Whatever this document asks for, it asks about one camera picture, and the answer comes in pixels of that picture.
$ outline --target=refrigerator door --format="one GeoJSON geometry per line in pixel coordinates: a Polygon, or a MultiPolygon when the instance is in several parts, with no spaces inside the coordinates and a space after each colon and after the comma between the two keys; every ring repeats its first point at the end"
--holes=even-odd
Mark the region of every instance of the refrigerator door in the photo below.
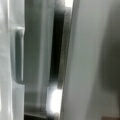
{"type": "Polygon", "coordinates": [[[23,38],[24,0],[0,0],[0,120],[24,118],[23,38]]]}

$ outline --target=stainless steel surface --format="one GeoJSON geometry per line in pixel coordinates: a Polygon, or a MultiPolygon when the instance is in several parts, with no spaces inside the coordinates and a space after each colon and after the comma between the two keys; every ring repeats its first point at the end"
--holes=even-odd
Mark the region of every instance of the stainless steel surface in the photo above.
{"type": "Polygon", "coordinates": [[[56,0],[50,80],[47,93],[47,117],[59,120],[62,116],[62,97],[67,64],[73,0],[56,0]]]}
{"type": "Polygon", "coordinates": [[[45,117],[55,0],[25,0],[25,114],[45,117]]]}

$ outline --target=gray surface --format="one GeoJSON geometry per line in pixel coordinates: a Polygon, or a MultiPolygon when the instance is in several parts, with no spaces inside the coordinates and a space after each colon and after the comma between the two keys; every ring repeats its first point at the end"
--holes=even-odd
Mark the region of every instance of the gray surface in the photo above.
{"type": "Polygon", "coordinates": [[[75,1],[64,120],[118,117],[120,1],[75,1]]]}
{"type": "Polygon", "coordinates": [[[26,0],[25,3],[25,113],[39,116],[46,103],[54,0],[26,0]]]}

